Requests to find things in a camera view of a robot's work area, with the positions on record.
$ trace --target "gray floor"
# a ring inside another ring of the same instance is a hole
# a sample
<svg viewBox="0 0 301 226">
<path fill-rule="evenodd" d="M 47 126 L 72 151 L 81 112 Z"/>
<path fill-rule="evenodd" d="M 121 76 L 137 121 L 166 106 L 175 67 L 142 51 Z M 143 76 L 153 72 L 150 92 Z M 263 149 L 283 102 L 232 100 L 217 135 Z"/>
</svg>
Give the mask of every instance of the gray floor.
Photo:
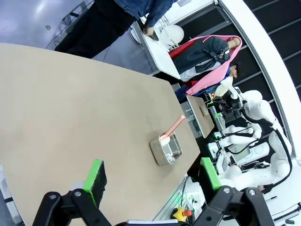
<svg viewBox="0 0 301 226">
<path fill-rule="evenodd" d="M 62 32 L 51 41 L 66 27 L 62 18 L 81 2 L 82 0 L 0 0 L 0 42 L 47 47 L 53 50 L 54 41 L 60 41 L 66 35 Z M 152 70 L 144 50 L 131 40 L 128 32 L 94 59 L 151 74 Z M 0 194 L 0 225 L 14 225 L 2 194 Z"/>
</svg>

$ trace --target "pink jacket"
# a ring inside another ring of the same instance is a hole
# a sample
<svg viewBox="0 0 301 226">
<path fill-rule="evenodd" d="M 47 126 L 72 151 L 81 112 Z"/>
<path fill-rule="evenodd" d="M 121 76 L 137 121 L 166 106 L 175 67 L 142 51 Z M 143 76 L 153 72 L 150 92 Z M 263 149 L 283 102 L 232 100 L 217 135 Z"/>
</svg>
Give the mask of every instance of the pink jacket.
<svg viewBox="0 0 301 226">
<path fill-rule="evenodd" d="M 211 36 L 216 36 L 216 37 L 218 37 L 222 40 L 225 40 L 225 41 L 229 40 L 230 38 L 236 37 L 236 38 L 240 39 L 240 45 L 236 49 L 234 49 L 234 50 L 231 49 L 230 50 L 230 59 L 228 61 L 223 63 L 220 67 L 216 68 L 215 70 L 211 71 L 209 74 L 204 76 L 201 80 L 199 80 L 196 84 L 194 84 L 194 86 L 191 87 L 186 92 L 187 95 L 192 96 L 195 93 L 201 91 L 202 89 L 206 89 L 207 87 L 212 86 L 216 83 L 219 83 L 221 80 L 223 80 L 224 77 L 225 77 L 225 74 L 228 70 L 228 67 L 230 65 L 230 62 L 234 59 L 234 57 L 237 55 L 238 51 L 240 50 L 240 48 L 242 46 L 241 38 L 238 37 L 238 36 L 235 36 L 235 35 L 208 35 L 208 36 L 202 36 L 202 37 L 194 38 L 194 39 L 186 42 L 185 44 L 179 46 L 178 48 L 176 48 L 175 50 L 170 52 L 170 57 L 171 58 L 176 57 L 183 50 L 185 50 L 186 48 L 191 46 L 196 40 L 201 39 L 201 38 L 205 38 L 204 41 L 206 41 Z"/>
</svg>

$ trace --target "metal container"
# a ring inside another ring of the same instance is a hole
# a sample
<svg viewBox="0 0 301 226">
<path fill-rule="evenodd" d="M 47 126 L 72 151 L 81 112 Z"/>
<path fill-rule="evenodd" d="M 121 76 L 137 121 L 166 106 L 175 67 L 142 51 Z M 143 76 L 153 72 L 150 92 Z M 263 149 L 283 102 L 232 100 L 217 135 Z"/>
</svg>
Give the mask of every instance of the metal container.
<svg viewBox="0 0 301 226">
<path fill-rule="evenodd" d="M 155 156 L 157 164 L 159 166 L 173 164 L 174 161 L 182 154 L 182 149 L 175 133 L 172 132 L 169 143 L 164 146 L 162 146 L 159 137 L 150 142 L 150 148 Z"/>
</svg>

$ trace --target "table surface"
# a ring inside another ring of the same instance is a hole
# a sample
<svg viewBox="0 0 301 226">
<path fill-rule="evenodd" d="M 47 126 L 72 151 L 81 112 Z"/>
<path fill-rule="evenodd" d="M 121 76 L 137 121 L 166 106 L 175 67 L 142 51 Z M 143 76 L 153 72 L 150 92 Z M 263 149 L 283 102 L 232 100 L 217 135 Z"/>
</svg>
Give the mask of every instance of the table surface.
<svg viewBox="0 0 301 226">
<path fill-rule="evenodd" d="M 149 141 L 183 114 L 168 82 L 26 46 L 0 44 L 0 58 L 0 160 L 25 223 L 45 193 L 84 181 L 94 159 L 105 164 L 107 219 L 153 219 L 199 154 L 184 121 L 183 155 L 165 166 L 153 158 Z"/>
</svg>

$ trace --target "black pants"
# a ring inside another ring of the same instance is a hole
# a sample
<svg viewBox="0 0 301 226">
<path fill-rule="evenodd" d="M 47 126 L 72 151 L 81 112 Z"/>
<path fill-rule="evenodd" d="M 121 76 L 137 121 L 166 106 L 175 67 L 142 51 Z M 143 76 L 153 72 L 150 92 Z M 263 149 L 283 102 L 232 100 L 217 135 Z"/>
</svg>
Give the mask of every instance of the black pants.
<svg viewBox="0 0 301 226">
<path fill-rule="evenodd" d="M 134 21 L 114 0 L 95 0 L 55 51 L 93 58 L 123 35 Z"/>
</svg>

